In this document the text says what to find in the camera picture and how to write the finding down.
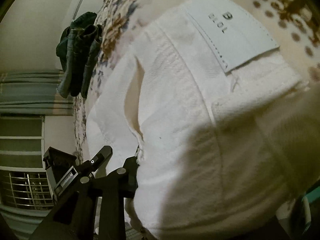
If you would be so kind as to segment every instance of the white cloth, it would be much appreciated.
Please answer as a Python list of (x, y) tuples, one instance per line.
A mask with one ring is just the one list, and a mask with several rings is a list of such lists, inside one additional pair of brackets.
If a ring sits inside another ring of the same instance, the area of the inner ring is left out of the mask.
[[(286, 101), (300, 82), (278, 52), (225, 75), (185, 12), (173, 8), (115, 67), (87, 120), (89, 152), (111, 145), (109, 173), (139, 145), (129, 215), (155, 238), (225, 239), (261, 226), (319, 175), (319, 145), (299, 152), (313, 137), (295, 138), (300, 148), (291, 155), (291, 146), (281, 147), (286, 123), (274, 133), (289, 106), (270, 104)], [(320, 136), (319, 118), (311, 119), (301, 130)]]

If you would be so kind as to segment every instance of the fabric label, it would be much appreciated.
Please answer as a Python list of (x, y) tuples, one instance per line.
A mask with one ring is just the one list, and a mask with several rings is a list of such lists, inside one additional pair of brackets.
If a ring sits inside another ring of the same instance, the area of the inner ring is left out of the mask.
[(189, 0), (182, 6), (225, 73), (279, 47), (259, 21), (230, 0)]

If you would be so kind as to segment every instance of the curtain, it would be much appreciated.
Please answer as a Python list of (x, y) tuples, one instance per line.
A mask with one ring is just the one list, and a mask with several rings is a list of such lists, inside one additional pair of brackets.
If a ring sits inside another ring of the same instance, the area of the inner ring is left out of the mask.
[(73, 98), (57, 92), (63, 72), (9, 72), (0, 75), (0, 114), (72, 115)]

